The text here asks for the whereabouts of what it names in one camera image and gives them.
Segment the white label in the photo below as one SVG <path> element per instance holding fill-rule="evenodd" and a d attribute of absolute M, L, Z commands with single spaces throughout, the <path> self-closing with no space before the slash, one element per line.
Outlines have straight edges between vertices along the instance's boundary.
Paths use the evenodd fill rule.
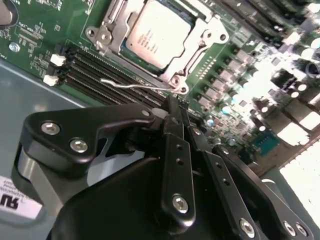
<path fill-rule="evenodd" d="M 0 176 L 0 211 L 36 219 L 42 205 L 18 191 L 11 179 Z"/>

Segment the green circuit board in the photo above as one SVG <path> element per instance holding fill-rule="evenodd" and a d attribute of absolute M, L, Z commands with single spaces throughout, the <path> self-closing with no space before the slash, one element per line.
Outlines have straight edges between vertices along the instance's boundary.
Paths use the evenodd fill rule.
<path fill-rule="evenodd" d="M 15 26 L 0 30 L 0 58 L 33 74 L 41 81 L 46 74 L 56 44 L 72 44 L 90 55 L 102 59 L 131 78 L 138 79 L 134 73 L 118 63 L 99 56 L 93 43 L 86 37 L 85 29 L 87 27 L 101 25 L 111 0 L 14 0 L 13 2 L 18 9 L 19 20 Z M 232 56 L 236 48 L 242 49 L 252 56 L 251 65 L 248 65 L 246 71 L 238 76 L 238 78 L 248 79 L 248 81 L 253 80 L 248 76 L 247 70 L 255 62 L 266 57 L 271 62 L 278 54 L 272 53 L 267 45 L 246 30 L 220 6 L 207 0 L 203 2 L 221 17 L 230 38 L 226 44 L 214 44 L 207 51 L 189 75 L 186 83 L 190 91 L 183 98 L 189 102 L 190 111 L 195 116 L 202 118 L 209 114 L 216 120 L 217 124 L 212 128 L 213 135 L 217 135 L 225 142 L 235 140 L 235 147 L 239 147 L 249 144 L 259 135 L 255 125 L 250 121 L 253 102 L 247 100 L 247 105 L 240 107 L 239 103 L 233 102 L 231 97 L 225 94 L 219 102 L 223 100 L 230 105 L 232 113 L 226 115 L 219 109 L 219 102 L 214 102 L 212 109 L 204 109 L 198 103 L 197 98 L 203 94 L 211 79 L 217 77 L 219 68 L 226 67 L 225 59 Z M 12 52 L 9 49 L 10 43 L 18 44 L 20 51 Z M 232 83 L 229 87 L 241 92 L 241 86 L 237 83 Z M 62 85 L 59 88 L 92 106 L 103 105 L 101 101 L 70 85 Z M 285 106 L 290 101 L 290 98 L 281 92 L 275 98 L 279 106 Z"/>

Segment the mounting hole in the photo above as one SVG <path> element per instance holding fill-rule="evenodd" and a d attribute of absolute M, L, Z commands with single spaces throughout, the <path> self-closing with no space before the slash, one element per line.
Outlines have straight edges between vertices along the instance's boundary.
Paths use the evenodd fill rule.
<path fill-rule="evenodd" d="M 220 40 L 221 40 L 221 41 L 226 40 L 226 38 L 227 38 L 227 36 L 226 36 L 225 34 L 222 34 L 222 35 L 220 36 Z"/>
<path fill-rule="evenodd" d="M 95 31 L 93 31 L 92 29 L 89 29 L 89 30 L 87 31 L 87 33 L 88 33 L 88 36 L 89 36 L 89 37 L 94 37 L 94 36 L 95 36 Z"/>
<path fill-rule="evenodd" d="M 179 149 L 179 150 L 182 150 L 182 149 L 183 149 L 182 146 L 179 145 L 179 144 L 177 144 L 175 147 L 176 147 L 176 149 Z"/>
<path fill-rule="evenodd" d="M 215 165 L 216 165 L 219 169 L 222 169 L 222 166 L 221 166 L 218 162 L 216 162 Z"/>
<path fill-rule="evenodd" d="M 228 182 L 227 179 L 224 178 L 224 179 L 223 179 L 223 182 L 224 182 L 225 185 L 230 186 L 230 182 Z"/>
<path fill-rule="evenodd" d="M 176 160 L 176 163 L 179 164 L 180 166 L 182 166 L 184 164 L 184 162 L 180 159 L 180 158 L 177 158 Z"/>

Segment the chip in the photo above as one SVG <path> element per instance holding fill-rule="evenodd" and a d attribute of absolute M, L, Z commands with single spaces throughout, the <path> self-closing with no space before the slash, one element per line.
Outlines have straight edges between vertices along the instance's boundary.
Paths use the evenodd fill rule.
<path fill-rule="evenodd" d="M 234 82 L 236 80 L 234 74 L 225 69 L 219 74 L 219 76 L 226 82 Z"/>
<path fill-rule="evenodd" d="M 158 1 L 148 1 L 125 46 L 146 62 L 164 69 L 184 52 L 190 31 L 191 26 L 176 13 Z"/>
<path fill-rule="evenodd" d="M 237 126 L 236 126 L 236 129 L 238 130 L 242 130 L 246 127 L 246 125 L 243 123 L 243 122 L 240 122 Z"/>
<path fill-rule="evenodd" d="M 217 89 L 217 90 L 223 90 L 225 88 L 226 84 L 223 81 L 220 81 L 219 79 L 213 80 L 211 87 Z"/>
<path fill-rule="evenodd" d="M 235 60 L 232 60 L 231 62 L 229 62 L 229 64 L 228 64 L 228 67 L 232 70 L 232 71 L 234 71 L 234 72 L 236 72 L 236 73 L 243 73 L 244 71 L 245 71 L 245 67 L 244 66 L 242 66 L 240 63 L 238 63 L 237 61 L 235 61 Z"/>
<path fill-rule="evenodd" d="M 248 104 L 248 103 L 247 103 L 246 101 L 242 100 L 242 101 L 239 103 L 239 106 L 244 108 L 247 104 Z"/>
<path fill-rule="evenodd" d="M 215 99 L 219 99 L 221 97 L 221 94 L 215 90 L 213 90 L 212 88 L 208 88 L 205 92 L 205 95 L 207 95 L 209 98 L 215 100 Z"/>

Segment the screw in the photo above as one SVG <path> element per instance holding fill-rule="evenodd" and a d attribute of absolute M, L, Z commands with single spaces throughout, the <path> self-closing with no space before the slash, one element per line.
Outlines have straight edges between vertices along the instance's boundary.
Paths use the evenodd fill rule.
<path fill-rule="evenodd" d="M 88 150 L 88 145 L 85 141 L 83 141 L 81 139 L 74 139 L 70 142 L 70 148 L 73 151 L 75 151 L 79 154 L 82 154 Z"/>
<path fill-rule="evenodd" d="M 53 122 L 45 122 L 41 125 L 41 130 L 48 135 L 56 135 L 60 132 L 60 127 Z"/>
<path fill-rule="evenodd" d="M 147 112 L 146 110 L 142 110 L 142 114 L 143 114 L 143 115 L 145 115 L 145 116 L 147 116 L 147 117 L 149 117 L 149 116 L 150 116 L 150 113 L 149 113 L 149 112 Z"/>
<path fill-rule="evenodd" d="M 221 147 L 221 150 L 225 153 L 225 154 L 229 154 L 229 151 L 228 151 L 228 149 L 226 149 L 225 147 Z"/>
<path fill-rule="evenodd" d="M 291 236 L 294 237 L 297 235 L 294 228 L 287 221 L 284 221 L 283 223 L 284 223 L 285 229 L 290 233 Z"/>
<path fill-rule="evenodd" d="M 180 79 L 178 76 L 174 76 L 171 80 L 172 84 L 174 84 L 175 86 L 178 86 L 180 83 Z"/>
<path fill-rule="evenodd" d="M 255 237 L 255 230 L 247 220 L 245 220 L 244 218 L 241 218 L 240 226 L 241 226 L 241 229 L 247 234 L 249 238 L 253 239 Z"/>
<path fill-rule="evenodd" d="M 174 196 L 172 199 L 172 204 L 179 213 L 185 214 L 188 212 L 188 203 L 182 196 Z"/>
<path fill-rule="evenodd" d="M 302 233 L 303 236 L 308 237 L 307 231 L 299 223 L 296 224 L 296 228 Z"/>
<path fill-rule="evenodd" d="M 15 42 L 11 42 L 11 43 L 9 44 L 9 49 L 10 49 L 12 52 L 17 53 L 17 52 L 20 51 L 20 46 L 19 46 L 17 43 L 15 43 Z"/>
<path fill-rule="evenodd" d="M 195 134 L 201 135 L 201 131 L 198 128 L 194 128 L 193 131 Z"/>

